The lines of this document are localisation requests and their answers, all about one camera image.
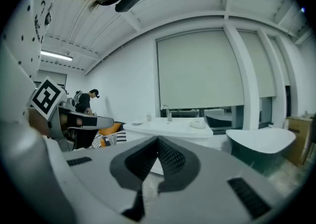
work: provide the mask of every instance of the white shirt with black dots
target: white shirt with black dots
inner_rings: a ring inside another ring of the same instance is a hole
[[[21,0],[0,37],[0,119],[23,122],[54,0]]]

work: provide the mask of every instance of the black shirt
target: black shirt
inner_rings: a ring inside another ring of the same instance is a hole
[[[90,108],[90,96],[87,93],[83,93],[78,100],[76,111],[84,113],[87,108]]]

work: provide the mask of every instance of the roller blind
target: roller blind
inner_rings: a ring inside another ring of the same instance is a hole
[[[161,105],[244,105],[239,67],[224,31],[185,34],[157,45]]]
[[[39,70],[38,74],[36,75],[35,82],[43,82],[46,76],[50,77],[55,83],[59,85],[66,85],[66,77],[67,75],[41,71]]]
[[[280,62],[281,71],[282,71],[282,74],[283,74],[285,85],[289,86],[290,85],[290,81],[288,79],[288,72],[287,72],[287,68],[286,68],[286,65],[285,65],[284,58],[282,56],[281,50],[278,47],[277,42],[276,42],[275,39],[272,39],[272,38],[269,38],[269,39],[271,41],[271,44],[272,44],[273,48],[276,51],[277,58],[278,58],[278,60]]]
[[[268,55],[256,33],[241,32],[256,73],[259,97],[276,96],[276,87]]]

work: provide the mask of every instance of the striped blanket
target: striped blanket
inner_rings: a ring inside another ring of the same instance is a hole
[[[112,146],[112,145],[126,142],[126,133],[125,133],[125,130],[123,130],[115,134],[104,136],[103,134],[99,134],[98,132],[92,142],[92,147],[100,148],[102,139],[104,139],[106,146]]]

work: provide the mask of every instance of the fluorescent light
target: fluorescent light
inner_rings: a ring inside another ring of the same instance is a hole
[[[63,59],[63,60],[69,60],[69,61],[73,60],[70,56],[59,55],[59,54],[46,52],[46,51],[40,51],[40,53],[41,53],[41,55],[51,56],[51,57],[55,57],[55,58],[59,58],[59,59]]]

